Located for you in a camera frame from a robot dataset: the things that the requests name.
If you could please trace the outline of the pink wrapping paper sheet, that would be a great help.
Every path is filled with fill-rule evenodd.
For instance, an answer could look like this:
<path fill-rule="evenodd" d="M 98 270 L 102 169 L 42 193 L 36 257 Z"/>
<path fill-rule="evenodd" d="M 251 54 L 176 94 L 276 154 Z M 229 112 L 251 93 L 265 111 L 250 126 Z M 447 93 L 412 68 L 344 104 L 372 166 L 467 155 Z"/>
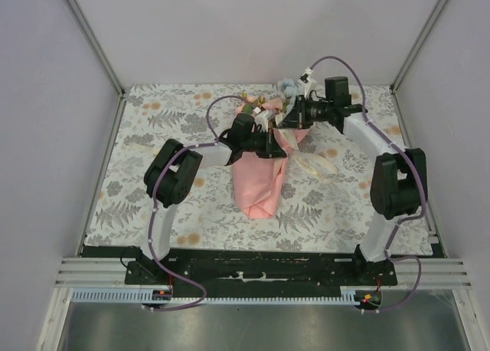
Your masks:
<path fill-rule="evenodd" d="M 259 106 L 264 110 L 282 112 L 283 101 L 276 97 Z M 286 152 L 298 150 L 308 130 L 284 130 L 291 136 L 283 138 L 281 130 L 274 130 L 279 146 Z M 261 159 L 255 153 L 243 153 L 232 168 L 234 200 L 238 208 L 251 219 L 272 218 L 276 213 L 284 180 L 288 158 Z"/>

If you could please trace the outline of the floral patterned table mat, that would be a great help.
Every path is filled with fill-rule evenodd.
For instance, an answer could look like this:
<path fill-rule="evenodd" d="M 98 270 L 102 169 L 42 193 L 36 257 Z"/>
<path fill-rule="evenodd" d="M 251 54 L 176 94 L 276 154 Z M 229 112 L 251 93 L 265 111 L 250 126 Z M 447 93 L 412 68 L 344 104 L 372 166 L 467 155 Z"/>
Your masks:
<path fill-rule="evenodd" d="M 168 139 L 206 143 L 231 125 L 237 97 L 274 98 L 270 84 L 143 84 L 126 95 L 87 246 L 137 246 L 145 241 L 152 200 L 143 176 Z M 201 170 L 178 207 L 171 244 L 183 248 L 251 251 L 351 252 L 374 214 L 369 198 L 373 166 L 361 149 L 327 124 L 310 129 L 297 151 L 338 168 L 319 181 L 292 158 L 272 218 L 248 218 L 234 201 L 231 170 Z"/>

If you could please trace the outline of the blue fake hydrangea stem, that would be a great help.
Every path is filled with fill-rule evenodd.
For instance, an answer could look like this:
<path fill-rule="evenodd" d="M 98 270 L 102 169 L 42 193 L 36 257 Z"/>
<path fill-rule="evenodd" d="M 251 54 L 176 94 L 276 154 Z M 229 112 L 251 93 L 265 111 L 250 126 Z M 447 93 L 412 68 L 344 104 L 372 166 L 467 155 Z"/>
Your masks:
<path fill-rule="evenodd" d="M 276 87 L 283 101 L 287 103 L 294 103 L 296 97 L 302 94 L 302 88 L 290 78 L 283 78 L 282 80 L 279 80 Z"/>

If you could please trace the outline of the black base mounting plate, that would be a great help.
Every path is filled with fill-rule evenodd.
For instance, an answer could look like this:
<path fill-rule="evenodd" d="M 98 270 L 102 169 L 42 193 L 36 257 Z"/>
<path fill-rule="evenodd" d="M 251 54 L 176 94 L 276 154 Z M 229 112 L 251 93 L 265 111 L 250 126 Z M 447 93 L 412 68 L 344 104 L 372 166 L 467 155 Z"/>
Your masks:
<path fill-rule="evenodd" d="M 125 256 L 125 284 L 173 286 L 177 295 L 337 296 L 343 286 L 397 285 L 394 264 L 353 254 L 173 248 L 156 263 L 141 250 Z"/>

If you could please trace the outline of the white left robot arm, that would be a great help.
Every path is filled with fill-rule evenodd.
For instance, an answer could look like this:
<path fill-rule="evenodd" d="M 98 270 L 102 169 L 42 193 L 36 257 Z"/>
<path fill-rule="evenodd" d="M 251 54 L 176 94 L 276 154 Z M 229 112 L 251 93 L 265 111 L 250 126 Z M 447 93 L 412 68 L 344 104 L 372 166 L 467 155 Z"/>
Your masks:
<path fill-rule="evenodd" d="M 142 266 L 142 275 L 152 284 L 162 283 L 168 276 L 168 265 L 161 261 L 170 251 L 172 225 L 178 205 L 188 196 L 200 169 L 230 166 L 244 153 L 262 159 L 284 159 L 286 151 L 273 132 L 257 125 L 251 115 L 241 113 L 232 126 L 210 143 L 184 146 L 168 139 L 145 172 L 143 182 L 152 199 L 143 254 L 149 259 Z"/>

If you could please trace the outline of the cream ribbon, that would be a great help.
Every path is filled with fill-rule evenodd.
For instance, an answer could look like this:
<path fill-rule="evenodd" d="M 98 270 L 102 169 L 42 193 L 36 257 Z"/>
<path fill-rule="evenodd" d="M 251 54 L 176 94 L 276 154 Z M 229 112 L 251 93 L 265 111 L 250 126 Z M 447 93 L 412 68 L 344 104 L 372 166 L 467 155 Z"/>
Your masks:
<path fill-rule="evenodd" d="M 308 171 L 324 183 L 330 182 L 329 176 L 336 176 L 338 174 L 338 168 L 322 156 L 293 151 L 291 158 L 305 171 Z"/>

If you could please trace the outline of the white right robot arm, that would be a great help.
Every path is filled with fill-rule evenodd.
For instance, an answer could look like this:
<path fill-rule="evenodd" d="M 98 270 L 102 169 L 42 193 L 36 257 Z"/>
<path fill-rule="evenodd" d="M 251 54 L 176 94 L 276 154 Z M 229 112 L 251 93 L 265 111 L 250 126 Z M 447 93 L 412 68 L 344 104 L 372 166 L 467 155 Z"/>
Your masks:
<path fill-rule="evenodd" d="M 278 122 L 281 130 L 306 130 L 328 123 L 354 141 L 374 164 L 370 199 L 375 210 L 357 251 L 362 259 L 351 265 L 352 279 L 369 284 L 378 276 L 377 262 L 389 258 L 390 246 L 402 223 L 424 216 L 427 200 L 426 154 L 422 149 L 399 147 L 368 117 L 364 103 L 354 104 L 346 77 L 325 79 L 325 95 L 315 89 L 307 69 L 299 78 L 302 89 Z"/>

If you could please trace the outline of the orange fake rose stem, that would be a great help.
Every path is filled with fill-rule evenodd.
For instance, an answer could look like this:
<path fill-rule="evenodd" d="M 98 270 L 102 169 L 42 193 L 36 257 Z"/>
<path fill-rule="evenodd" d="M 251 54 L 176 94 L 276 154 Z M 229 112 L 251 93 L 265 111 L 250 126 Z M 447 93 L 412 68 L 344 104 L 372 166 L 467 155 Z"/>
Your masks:
<path fill-rule="evenodd" d="M 251 114 L 252 116 L 257 116 L 259 113 L 265 110 L 263 105 L 266 103 L 266 98 L 264 96 L 249 96 L 246 92 L 243 92 L 240 95 L 240 98 L 243 102 L 237 108 L 236 114 L 246 113 Z"/>

